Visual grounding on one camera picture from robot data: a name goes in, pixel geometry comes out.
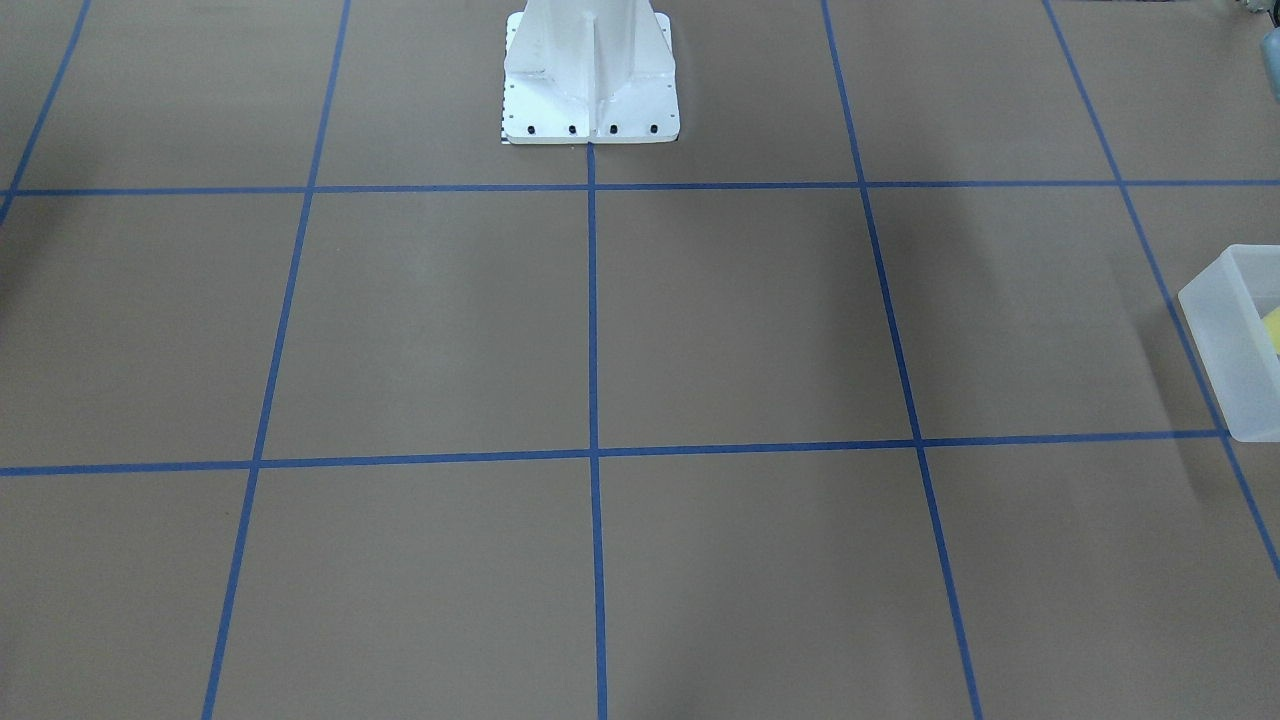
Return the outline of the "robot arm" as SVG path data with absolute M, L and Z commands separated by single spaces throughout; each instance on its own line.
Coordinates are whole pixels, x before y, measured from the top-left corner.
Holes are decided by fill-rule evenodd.
M 1260 53 L 1270 92 L 1276 102 L 1280 100 L 1280 28 L 1267 32 L 1260 42 Z

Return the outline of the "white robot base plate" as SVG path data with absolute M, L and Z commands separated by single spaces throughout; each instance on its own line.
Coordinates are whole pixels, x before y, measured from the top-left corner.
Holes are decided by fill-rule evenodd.
M 649 1 L 527 1 L 504 32 L 500 138 L 669 143 L 681 135 L 671 18 Z

